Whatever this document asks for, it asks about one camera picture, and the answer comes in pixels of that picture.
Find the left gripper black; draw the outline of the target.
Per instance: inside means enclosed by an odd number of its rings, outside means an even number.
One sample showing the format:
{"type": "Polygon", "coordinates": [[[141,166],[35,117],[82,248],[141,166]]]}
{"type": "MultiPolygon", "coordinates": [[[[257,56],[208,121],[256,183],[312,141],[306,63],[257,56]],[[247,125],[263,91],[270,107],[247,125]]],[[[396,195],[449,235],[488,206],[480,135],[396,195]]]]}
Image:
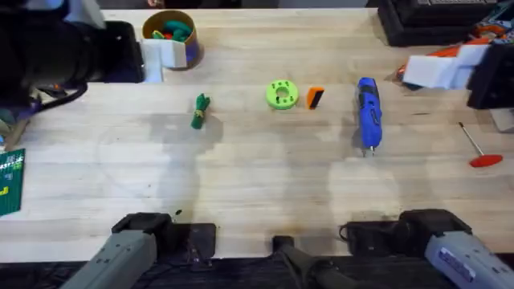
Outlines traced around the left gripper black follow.
{"type": "Polygon", "coordinates": [[[105,24],[100,42],[100,77],[96,82],[141,83],[145,79],[145,83],[162,83],[162,65],[187,67],[184,43],[161,40],[159,44],[155,39],[142,39],[140,47],[129,22],[107,21],[105,24]]]}

